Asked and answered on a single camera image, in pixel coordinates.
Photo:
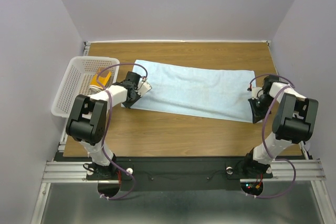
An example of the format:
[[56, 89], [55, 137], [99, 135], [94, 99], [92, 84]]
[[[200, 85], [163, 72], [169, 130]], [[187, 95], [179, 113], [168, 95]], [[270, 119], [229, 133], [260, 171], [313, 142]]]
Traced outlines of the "light blue towel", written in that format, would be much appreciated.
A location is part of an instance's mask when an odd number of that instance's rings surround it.
[[252, 122], [247, 90], [255, 73], [250, 70], [210, 70], [136, 60], [133, 71], [152, 89], [132, 108]]

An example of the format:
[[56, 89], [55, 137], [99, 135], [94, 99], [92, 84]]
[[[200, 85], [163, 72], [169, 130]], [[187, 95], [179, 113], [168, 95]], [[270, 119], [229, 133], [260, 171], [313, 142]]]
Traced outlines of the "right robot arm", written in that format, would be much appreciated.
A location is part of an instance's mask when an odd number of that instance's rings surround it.
[[241, 170], [253, 177], [264, 175], [272, 161], [285, 149], [310, 140], [313, 134], [318, 101], [295, 90], [285, 77], [262, 75], [262, 87], [249, 84], [253, 123], [262, 122], [262, 143], [246, 154]]

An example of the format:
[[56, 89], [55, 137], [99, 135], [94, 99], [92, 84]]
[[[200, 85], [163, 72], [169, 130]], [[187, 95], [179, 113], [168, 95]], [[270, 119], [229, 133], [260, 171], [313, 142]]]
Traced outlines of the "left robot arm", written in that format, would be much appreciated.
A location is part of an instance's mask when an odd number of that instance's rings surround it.
[[152, 89], [135, 72], [129, 71], [125, 80], [115, 82], [102, 91], [86, 96], [76, 96], [66, 125], [66, 134], [79, 142], [92, 160], [83, 167], [88, 176], [110, 179], [117, 175], [115, 154], [105, 143], [107, 124], [111, 121], [111, 110], [115, 105], [131, 108]]

